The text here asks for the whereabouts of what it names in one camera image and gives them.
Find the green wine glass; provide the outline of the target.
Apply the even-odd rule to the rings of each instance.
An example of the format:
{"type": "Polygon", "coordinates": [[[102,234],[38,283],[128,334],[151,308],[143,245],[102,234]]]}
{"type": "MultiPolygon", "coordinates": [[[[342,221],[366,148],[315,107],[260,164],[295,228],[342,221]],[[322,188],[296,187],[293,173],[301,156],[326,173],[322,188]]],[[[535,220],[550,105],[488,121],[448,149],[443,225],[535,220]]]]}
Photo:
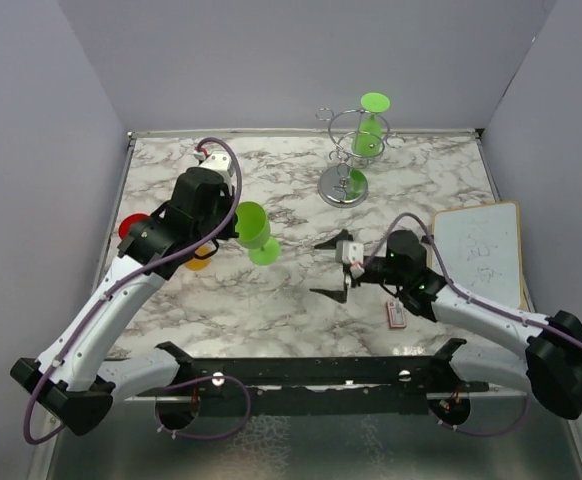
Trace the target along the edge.
{"type": "Polygon", "coordinates": [[[365,93],[361,97],[364,113],[358,126],[358,132],[352,142],[353,152],[361,157],[377,156],[383,146],[383,127],[379,115],[390,108],[390,99],[379,92],[365,93]]]}
{"type": "Polygon", "coordinates": [[[259,266],[275,263],[281,247],[271,234],[264,208],[256,202],[241,202],[236,209],[236,215],[237,242],[247,250],[250,260],[259,266]]]}

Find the orange wine glass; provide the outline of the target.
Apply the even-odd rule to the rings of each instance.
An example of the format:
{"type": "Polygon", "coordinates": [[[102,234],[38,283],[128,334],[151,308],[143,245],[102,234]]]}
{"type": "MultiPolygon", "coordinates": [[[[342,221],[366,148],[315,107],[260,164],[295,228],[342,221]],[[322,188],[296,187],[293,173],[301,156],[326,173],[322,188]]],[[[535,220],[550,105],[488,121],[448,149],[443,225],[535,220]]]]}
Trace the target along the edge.
{"type": "Polygon", "coordinates": [[[211,252],[211,249],[206,246],[200,246],[194,254],[194,257],[184,264],[184,267],[190,271],[200,271],[205,269],[211,262],[211,258],[206,258],[206,255],[211,252]]]}

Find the red wine glass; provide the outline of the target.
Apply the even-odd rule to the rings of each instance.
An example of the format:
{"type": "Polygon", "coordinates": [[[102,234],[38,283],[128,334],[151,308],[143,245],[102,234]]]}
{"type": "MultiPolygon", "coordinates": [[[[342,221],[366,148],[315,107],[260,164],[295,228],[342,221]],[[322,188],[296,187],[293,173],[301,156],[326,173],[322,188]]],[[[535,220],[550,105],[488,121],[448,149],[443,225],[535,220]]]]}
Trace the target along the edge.
{"type": "Polygon", "coordinates": [[[134,214],[131,214],[131,215],[127,216],[120,223],[120,225],[118,227],[118,236],[119,236],[119,238],[120,239],[124,239],[128,235],[131,227],[134,224],[136,224],[136,223],[138,223],[138,222],[140,222],[140,221],[142,221],[142,220],[144,220],[144,219],[146,219],[148,217],[149,217],[149,215],[148,214],[145,214],[145,213],[134,213],[134,214]]]}

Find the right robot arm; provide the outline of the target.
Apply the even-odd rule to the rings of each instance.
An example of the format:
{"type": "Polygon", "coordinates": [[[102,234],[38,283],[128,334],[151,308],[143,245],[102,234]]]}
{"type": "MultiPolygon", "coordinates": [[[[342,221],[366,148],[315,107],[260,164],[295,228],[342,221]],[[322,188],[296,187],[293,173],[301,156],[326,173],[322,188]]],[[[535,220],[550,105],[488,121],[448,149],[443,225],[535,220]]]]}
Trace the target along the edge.
{"type": "Polygon", "coordinates": [[[432,383],[452,391],[465,380],[523,392],[568,420],[582,414],[582,323],[560,310],[553,316],[526,312],[478,296],[431,269],[417,235],[396,230],[384,255],[367,255],[346,230],[317,244],[342,266],[343,286],[325,296],[344,303],[350,289],[378,285],[412,315],[451,325],[488,341],[465,348],[430,367],[432,383]]]}

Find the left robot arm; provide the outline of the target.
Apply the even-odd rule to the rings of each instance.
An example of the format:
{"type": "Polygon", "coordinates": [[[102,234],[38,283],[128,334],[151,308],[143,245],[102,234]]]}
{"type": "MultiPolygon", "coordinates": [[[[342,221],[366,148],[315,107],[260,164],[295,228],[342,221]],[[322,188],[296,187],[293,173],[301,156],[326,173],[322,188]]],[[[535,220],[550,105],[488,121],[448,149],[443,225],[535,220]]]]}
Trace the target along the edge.
{"type": "Polygon", "coordinates": [[[103,280],[64,332],[35,358],[20,358],[10,376],[30,397],[22,433],[38,445],[31,420],[41,406],[77,436],[98,426],[111,408],[158,388],[177,395],[192,371],[167,347],[143,357],[108,363],[107,354],[144,304],[208,243],[236,238],[243,175],[231,162],[207,160],[188,168],[171,198],[134,222],[122,238],[103,280]]]}

